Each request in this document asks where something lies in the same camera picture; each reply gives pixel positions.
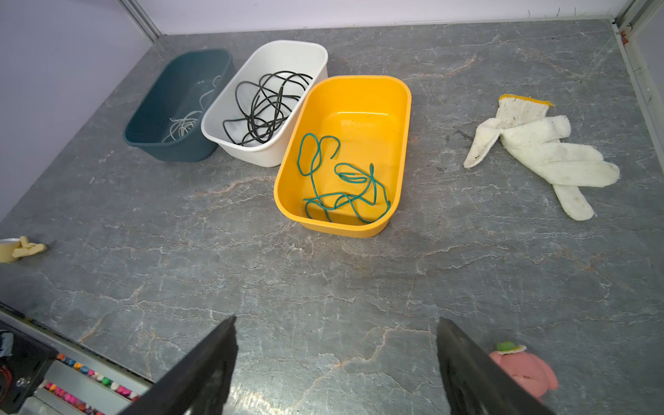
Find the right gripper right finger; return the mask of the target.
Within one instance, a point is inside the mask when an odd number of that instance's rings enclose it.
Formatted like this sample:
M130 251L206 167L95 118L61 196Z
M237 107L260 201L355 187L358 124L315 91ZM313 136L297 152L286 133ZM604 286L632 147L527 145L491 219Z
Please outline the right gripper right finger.
M440 318L437 357L452 414L551 414L456 323Z

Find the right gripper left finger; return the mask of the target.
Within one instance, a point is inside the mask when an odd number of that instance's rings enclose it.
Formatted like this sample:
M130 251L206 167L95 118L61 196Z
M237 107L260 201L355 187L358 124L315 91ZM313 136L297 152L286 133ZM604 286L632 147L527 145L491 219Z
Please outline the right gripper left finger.
M235 322L221 322L122 413L222 414L239 351Z

